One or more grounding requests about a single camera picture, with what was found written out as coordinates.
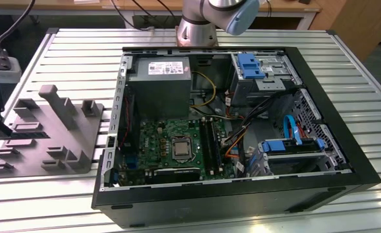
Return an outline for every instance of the motherboard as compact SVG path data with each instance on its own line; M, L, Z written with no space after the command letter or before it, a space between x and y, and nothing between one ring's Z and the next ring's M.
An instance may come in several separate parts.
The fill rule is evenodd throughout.
M122 173L122 184L147 184L149 173L165 168L197 171L200 180L234 178L232 161L224 159L220 149L225 137L221 119L142 121L139 153L127 159L127 166L135 165Z

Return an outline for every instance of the open computer tower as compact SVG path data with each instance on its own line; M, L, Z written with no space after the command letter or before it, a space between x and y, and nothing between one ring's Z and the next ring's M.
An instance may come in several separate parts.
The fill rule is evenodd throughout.
M381 182L297 48L123 48L93 208L123 228L312 211Z

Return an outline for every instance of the aluminum slotted table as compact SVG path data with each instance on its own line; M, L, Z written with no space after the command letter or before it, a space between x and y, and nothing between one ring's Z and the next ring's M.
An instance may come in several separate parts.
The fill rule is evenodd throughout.
M19 98L43 101L38 91L55 84L74 103L95 99L106 111L94 159L106 132L122 49L176 46L176 31L59 29L50 31L6 106L14 122ZM325 31L248 31L234 37L218 31L222 46L299 47L371 163L381 176L381 86L336 35ZM115 232L121 227L91 209L98 163L83 175L0 179L0 232ZM344 196L313 212L159 226L149 232L348 232L381 231L381 184Z

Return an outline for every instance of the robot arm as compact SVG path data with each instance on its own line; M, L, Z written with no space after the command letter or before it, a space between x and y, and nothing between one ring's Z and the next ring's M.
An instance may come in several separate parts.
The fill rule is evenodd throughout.
M232 35L242 34L256 19L258 8L258 0L184 0L178 45L216 46L216 26Z

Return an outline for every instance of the yellow cable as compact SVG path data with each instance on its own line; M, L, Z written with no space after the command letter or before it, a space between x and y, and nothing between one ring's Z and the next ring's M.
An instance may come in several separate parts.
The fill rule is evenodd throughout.
M237 138L237 140L234 141L232 147L229 148L228 152L225 153L225 157L230 156L230 152L233 150L233 147L237 145L237 143L240 142L240 140L242 139L244 135L246 134L248 130L245 130L244 134Z
M208 105L208 104L216 99L217 87L216 87L214 82L210 80L210 78L209 78L204 73L201 73L201 72L198 72L198 71L193 71L193 73L197 73L197 74L200 74L204 78L206 78L206 80L210 82L212 87L213 87L213 89L214 89L214 93L213 93L213 95L212 95L212 99L210 99L209 101L206 101L205 103L202 103L202 104L194 104L194 105L192 105L192 107L194 108L194 107L202 107L202 106Z

